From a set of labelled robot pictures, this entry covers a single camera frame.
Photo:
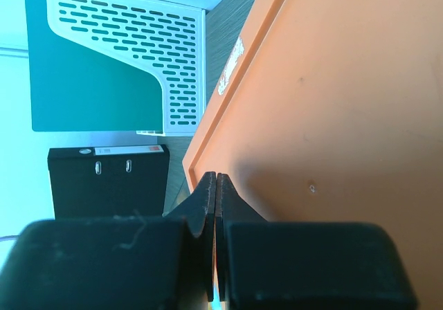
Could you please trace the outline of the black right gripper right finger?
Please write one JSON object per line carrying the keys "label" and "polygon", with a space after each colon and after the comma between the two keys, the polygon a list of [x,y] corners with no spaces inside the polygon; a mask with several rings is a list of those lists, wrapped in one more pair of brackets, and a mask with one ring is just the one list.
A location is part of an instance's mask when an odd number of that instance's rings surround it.
{"label": "black right gripper right finger", "polygon": [[271,222],[217,175],[218,291],[229,309],[416,309],[395,243],[361,222]]}

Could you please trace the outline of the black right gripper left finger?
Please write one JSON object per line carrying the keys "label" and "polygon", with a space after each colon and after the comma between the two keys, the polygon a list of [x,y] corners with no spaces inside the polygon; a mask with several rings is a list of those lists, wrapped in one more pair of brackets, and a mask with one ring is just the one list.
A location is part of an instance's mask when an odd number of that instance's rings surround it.
{"label": "black right gripper left finger", "polygon": [[1,270],[2,309],[206,309],[217,176],[165,217],[42,220]]}

